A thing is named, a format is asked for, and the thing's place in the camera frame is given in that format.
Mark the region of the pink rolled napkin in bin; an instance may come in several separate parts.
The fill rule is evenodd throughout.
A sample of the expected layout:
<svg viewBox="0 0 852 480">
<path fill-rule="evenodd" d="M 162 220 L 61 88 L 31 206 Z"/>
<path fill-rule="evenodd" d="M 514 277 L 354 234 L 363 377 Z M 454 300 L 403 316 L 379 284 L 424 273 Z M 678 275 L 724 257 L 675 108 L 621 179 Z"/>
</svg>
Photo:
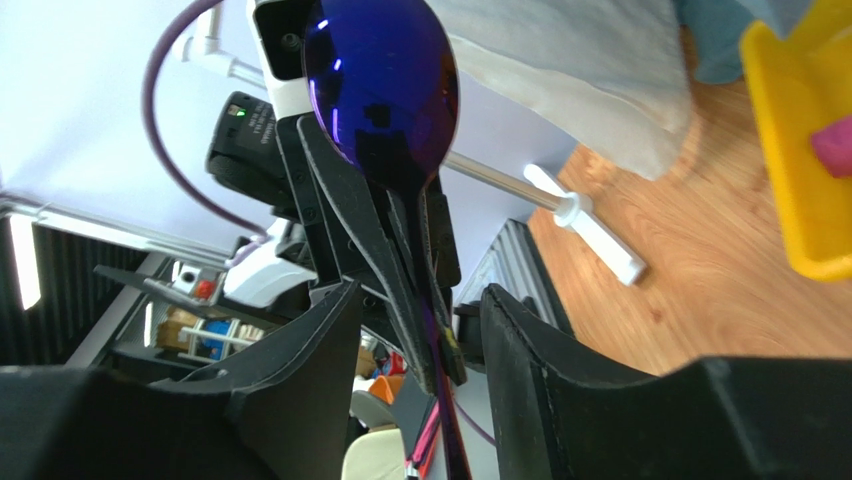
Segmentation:
<svg viewBox="0 0 852 480">
<path fill-rule="evenodd" d="M 832 177 L 851 176 L 851 116 L 812 134 L 810 144 L 817 160 Z"/>
</svg>

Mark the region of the white towel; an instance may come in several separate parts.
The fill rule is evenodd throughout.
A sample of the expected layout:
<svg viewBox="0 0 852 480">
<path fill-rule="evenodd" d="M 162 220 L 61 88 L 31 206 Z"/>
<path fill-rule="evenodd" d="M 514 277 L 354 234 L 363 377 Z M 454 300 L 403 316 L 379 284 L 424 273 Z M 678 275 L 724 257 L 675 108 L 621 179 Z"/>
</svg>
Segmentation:
<svg viewBox="0 0 852 480">
<path fill-rule="evenodd" d="M 647 180 L 676 163 L 691 93 L 670 1 L 434 1 L 460 70 Z"/>
</svg>

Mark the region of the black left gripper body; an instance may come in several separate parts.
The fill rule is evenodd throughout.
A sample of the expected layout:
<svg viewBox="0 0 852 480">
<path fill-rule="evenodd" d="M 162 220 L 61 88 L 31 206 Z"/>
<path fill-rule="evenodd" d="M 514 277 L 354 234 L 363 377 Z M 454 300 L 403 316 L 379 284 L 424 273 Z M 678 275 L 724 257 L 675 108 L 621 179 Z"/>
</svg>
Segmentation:
<svg viewBox="0 0 852 480">
<path fill-rule="evenodd" d="M 308 162 L 307 148 L 297 128 L 299 119 L 299 116 L 279 119 L 276 135 L 317 275 L 309 286 L 310 299 L 317 303 L 334 290 L 346 274 L 358 272 L 366 264 L 355 251 L 349 235 L 315 179 Z"/>
</svg>

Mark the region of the dark purple spoon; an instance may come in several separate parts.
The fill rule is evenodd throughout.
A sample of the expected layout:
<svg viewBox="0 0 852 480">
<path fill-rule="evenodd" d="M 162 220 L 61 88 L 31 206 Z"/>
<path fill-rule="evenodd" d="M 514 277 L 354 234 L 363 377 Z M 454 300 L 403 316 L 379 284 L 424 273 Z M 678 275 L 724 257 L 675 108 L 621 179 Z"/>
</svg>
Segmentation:
<svg viewBox="0 0 852 480">
<path fill-rule="evenodd" d="M 404 206 L 416 299 L 433 360 L 441 336 L 421 199 L 450 150 L 458 75 L 447 35 L 424 1 L 318 1 L 302 54 L 314 111 L 336 150 Z"/>
</svg>

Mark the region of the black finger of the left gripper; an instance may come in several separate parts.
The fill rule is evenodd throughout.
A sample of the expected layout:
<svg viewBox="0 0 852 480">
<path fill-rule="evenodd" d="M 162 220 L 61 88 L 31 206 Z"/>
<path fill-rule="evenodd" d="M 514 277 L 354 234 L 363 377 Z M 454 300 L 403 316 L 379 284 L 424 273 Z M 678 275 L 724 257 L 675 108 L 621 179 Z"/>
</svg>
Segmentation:
<svg viewBox="0 0 852 480">
<path fill-rule="evenodd" d="M 439 324 L 441 365 L 454 386 L 467 381 L 461 347 L 452 328 L 453 292 L 461 281 L 449 201 L 440 177 L 435 177 L 420 197 L 421 225 L 430 264 L 430 282 Z"/>
<path fill-rule="evenodd" d="M 399 253 L 383 228 L 367 181 L 341 159 L 315 115 L 302 116 L 297 130 L 332 211 L 381 286 L 411 373 L 421 390 L 436 394 L 436 362 L 428 345 L 420 302 Z"/>
</svg>

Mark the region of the yellow plastic cutlery bin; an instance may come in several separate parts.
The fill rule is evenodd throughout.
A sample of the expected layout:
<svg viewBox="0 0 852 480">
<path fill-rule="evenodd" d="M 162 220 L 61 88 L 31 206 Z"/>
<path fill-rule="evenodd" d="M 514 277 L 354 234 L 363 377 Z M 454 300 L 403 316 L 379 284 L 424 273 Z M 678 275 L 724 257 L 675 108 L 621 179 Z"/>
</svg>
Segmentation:
<svg viewBox="0 0 852 480">
<path fill-rule="evenodd" d="M 811 137 L 851 114 L 851 4 L 813 2 L 786 39 L 755 21 L 740 54 L 788 262 L 812 280 L 846 280 L 851 181 L 829 173 Z"/>
</svg>

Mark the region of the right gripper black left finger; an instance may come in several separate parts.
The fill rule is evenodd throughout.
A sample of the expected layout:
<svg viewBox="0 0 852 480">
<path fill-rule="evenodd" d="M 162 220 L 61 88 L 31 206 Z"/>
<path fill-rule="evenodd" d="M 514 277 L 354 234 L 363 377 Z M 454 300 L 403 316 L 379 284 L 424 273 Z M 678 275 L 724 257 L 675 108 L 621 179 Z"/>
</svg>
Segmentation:
<svg viewBox="0 0 852 480">
<path fill-rule="evenodd" d="M 242 352 L 153 389 L 166 394 L 166 479 L 338 479 L 362 318 L 346 282 Z"/>
</svg>

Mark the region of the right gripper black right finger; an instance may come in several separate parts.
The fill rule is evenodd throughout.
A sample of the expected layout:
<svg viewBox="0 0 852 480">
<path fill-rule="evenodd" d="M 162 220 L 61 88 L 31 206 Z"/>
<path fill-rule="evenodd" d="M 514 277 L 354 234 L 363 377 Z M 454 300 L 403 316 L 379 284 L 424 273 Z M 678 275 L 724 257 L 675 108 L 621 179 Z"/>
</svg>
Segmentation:
<svg viewBox="0 0 852 480">
<path fill-rule="evenodd" d="M 661 427 L 640 387 L 651 375 L 543 322 L 497 284 L 480 314 L 503 479 L 657 479 Z"/>
</svg>

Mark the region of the grey-green t-shirt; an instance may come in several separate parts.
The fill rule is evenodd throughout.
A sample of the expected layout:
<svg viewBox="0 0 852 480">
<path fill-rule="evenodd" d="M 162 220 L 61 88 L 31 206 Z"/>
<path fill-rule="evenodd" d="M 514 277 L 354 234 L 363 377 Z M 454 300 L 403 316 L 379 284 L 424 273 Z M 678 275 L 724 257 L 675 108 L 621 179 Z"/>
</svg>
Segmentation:
<svg viewBox="0 0 852 480">
<path fill-rule="evenodd" d="M 810 10 L 810 0 L 675 0 L 678 22 L 692 34 L 700 83 L 731 83 L 743 74 L 739 42 L 755 21 L 784 39 Z"/>
</svg>

